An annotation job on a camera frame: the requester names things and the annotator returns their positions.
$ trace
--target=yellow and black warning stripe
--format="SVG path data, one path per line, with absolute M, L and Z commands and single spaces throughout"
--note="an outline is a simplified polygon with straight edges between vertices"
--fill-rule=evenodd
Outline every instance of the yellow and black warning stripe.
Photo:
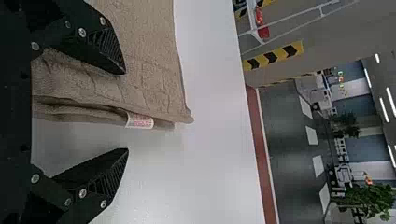
M 259 2 L 257 2 L 257 7 L 263 8 L 263 7 L 270 5 L 271 3 L 275 2 L 275 1 L 276 0 L 260 0 Z M 234 12 L 234 14 L 235 14 L 235 19 L 237 21 L 240 20 L 242 17 L 244 17 L 248 14 L 247 6 L 239 8 L 238 10 L 236 10 Z
M 303 74 L 303 75 L 299 75 L 297 77 L 288 77 L 288 78 L 282 79 L 282 80 L 277 81 L 277 82 L 265 84 L 265 85 L 263 85 L 263 87 L 272 87 L 272 86 L 275 86 L 277 84 L 285 83 L 285 82 L 288 82 L 288 81 L 293 81 L 295 79 L 300 79 L 300 78 L 303 78 L 303 77 L 311 77 L 313 75 L 314 74 Z
M 257 7 L 266 7 L 275 1 L 276 0 L 260 0 L 259 2 L 257 2 Z
M 238 10 L 235 11 L 235 19 L 238 21 L 242 17 L 246 16 L 248 14 L 248 8 L 247 7 L 241 7 Z
M 304 53 L 303 41 L 293 42 L 283 48 L 274 49 L 270 52 L 258 55 L 252 59 L 242 61 L 244 71 L 248 72 L 257 68 L 262 68 L 271 63 L 285 61 L 288 58 Z

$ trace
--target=green plant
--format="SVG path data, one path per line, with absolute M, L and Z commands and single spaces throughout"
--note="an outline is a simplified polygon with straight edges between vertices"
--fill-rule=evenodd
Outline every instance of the green plant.
M 344 126 L 356 124 L 356 116 L 352 112 L 343 113 L 341 115 L 332 115 L 330 116 L 330 120 L 334 123 L 339 123 Z
M 344 136 L 359 138 L 361 129 L 358 126 L 347 126 L 343 129 L 333 130 L 332 136 L 334 138 L 343 138 Z
M 343 136 L 359 138 L 361 129 L 356 125 L 356 116 L 352 113 L 343 113 L 341 115 L 333 115 L 330 117 L 333 123 L 332 135 L 336 138 Z
M 390 185 L 355 186 L 346 190 L 346 197 L 335 199 L 342 208 L 359 208 L 367 218 L 379 215 L 381 220 L 388 221 L 389 209 L 395 202 L 395 192 Z

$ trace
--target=desk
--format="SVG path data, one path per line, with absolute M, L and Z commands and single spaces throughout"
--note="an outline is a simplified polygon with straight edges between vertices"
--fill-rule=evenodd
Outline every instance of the desk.
M 33 163 L 52 176 L 130 149 L 118 195 L 92 223 L 262 224 L 232 1 L 175 0 L 175 18 L 195 122 L 164 132 L 34 119 Z

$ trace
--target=beige towel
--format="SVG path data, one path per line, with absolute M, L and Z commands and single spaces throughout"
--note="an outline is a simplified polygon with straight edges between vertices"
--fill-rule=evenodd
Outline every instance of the beige towel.
M 88 1 L 111 20 L 127 75 L 47 49 L 32 62 L 33 112 L 54 121 L 125 125 L 127 112 L 193 122 L 175 41 L 173 0 Z

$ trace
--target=red fire extinguisher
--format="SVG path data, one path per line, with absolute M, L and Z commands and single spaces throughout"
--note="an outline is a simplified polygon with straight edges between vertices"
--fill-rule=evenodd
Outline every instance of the red fire extinguisher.
M 256 7 L 256 24 L 258 27 L 264 26 L 262 10 L 259 7 Z M 270 37 L 270 29 L 268 27 L 259 29 L 258 33 L 261 39 L 267 39 Z

